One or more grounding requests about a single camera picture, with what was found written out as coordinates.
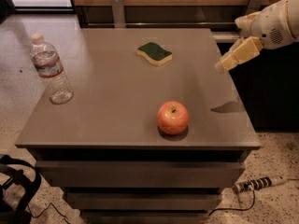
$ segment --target sponge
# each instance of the sponge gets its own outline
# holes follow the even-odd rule
[[[172,59],[172,52],[161,48],[153,42],[149,42],[138,48],[137,55],[143,56],[149,63],[156,66],[161,66]]]

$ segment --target apple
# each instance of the apple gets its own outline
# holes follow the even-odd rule
[[[188,126],[188,120],[187,108],[176,101],[162,104],[157,113],[159,128],[170,135],[182,133]]]

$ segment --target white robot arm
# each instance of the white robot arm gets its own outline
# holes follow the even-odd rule
[[[215,64],[222,73],[260,54],[262,49],[277,49],[299,39],[299,0],[281,0],[262,11],[235,20],[249,37],[241,37]]]

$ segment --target black cable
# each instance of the black cable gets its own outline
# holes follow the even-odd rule
[[[31,214],[31,217],[32,218],[39,218],[39,217],[41,217],[48,209],[49,209],[49,207],[50,206],[52,206],[52,207],[54,207],[54,209],[56,210],[56,212],[61,216],[61,217],[63,217],[64,218],[64,221],[67,223],[67,224],[71,224],[70,222],[68,222],[68,218],[67,218],[67,216],[66,215],[63,215],[58,209],[57,209],[57,207],[53,204],[53,203],[50,203],[39,215],[37,215],[37,216],[34,216],[33,214],[32,214],[32,211],[31,211],[31,209],[30,209],[30,206],[28,205],[28,209],[29,209],[29,212],[30,212],[30,214]]]
[[[252,202],[252,205],[249,208],[245,208],[245,209],[240,209],[240,208],[217,208],[217,209],[212,210],[209,213],[208,216],[210,217],[216,211],[240,211],[240,212],[249,211],[254,206],[254,204],[255,204],[255,192],[254,192],[254,189],[252,190],[252,193],[253,193],[253,202]]]

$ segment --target floor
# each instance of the floor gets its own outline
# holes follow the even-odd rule
[[[68,45],[79,31],[75,15],[14,15],[0,25],[0,153],[9,154],[35,164],[35,160],[14,142],[30,117],[44,90],[36,70],[29,60],[30,34],[43,33],[63,59]],[[18,54],[28,54],[20,59]],[[253,151],[247,158],[246,171],[238,181],[271,175],[285,175],[289,179],[299,178],[299,133],[258,132],[262,148]],[[218,211],[208,224],[292,224],[299,219],[299,181],[287,183],[255,192],[252,209],[246,212]],[[72,224],[84,223],[79,210],[73,210],[64,202],[63,192],[52,188],[43,180],[42,185],[30,202],[34,216],[40,214],[49,203],[53,203]],[[247,208],[252,204],[252,192],[235,195],[225,189],[219,208]],[[65,223],[51,206],[36,223]]]

